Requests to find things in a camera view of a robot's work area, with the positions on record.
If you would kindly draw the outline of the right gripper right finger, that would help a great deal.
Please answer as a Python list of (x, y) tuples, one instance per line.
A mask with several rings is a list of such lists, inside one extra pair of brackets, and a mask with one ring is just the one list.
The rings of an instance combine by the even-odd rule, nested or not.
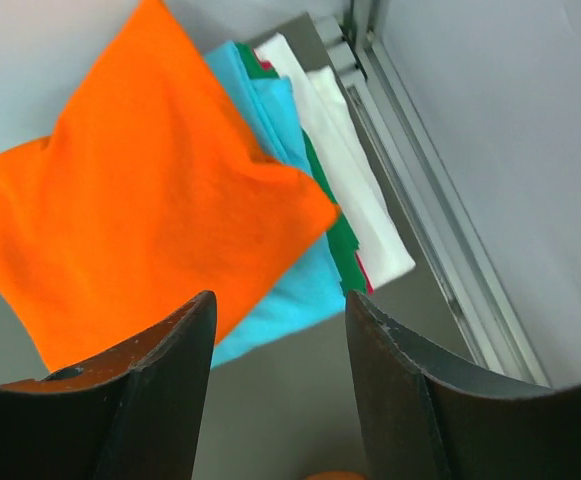
[(469, 362), (346, 301), (346, 335), (373, 479), (581, 479), (581, 383), (551, 389)]

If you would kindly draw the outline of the orange t shirt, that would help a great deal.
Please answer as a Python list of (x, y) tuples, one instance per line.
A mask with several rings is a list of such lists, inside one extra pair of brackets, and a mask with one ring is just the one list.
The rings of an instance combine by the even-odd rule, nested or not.
[(161, 1), (143, 1), (51, 135), (0, 154), (0, 293), (56, 371), (161, 321), (229, 263), (206, 186), (263, 184), (257, 144)]

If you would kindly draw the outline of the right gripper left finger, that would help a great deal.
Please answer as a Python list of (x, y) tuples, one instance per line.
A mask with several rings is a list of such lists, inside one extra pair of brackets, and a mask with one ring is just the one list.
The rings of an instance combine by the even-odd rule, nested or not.
[(204, 291), (42, 380), (0, 385), (0, 479), (189, 479), (214, 348)]

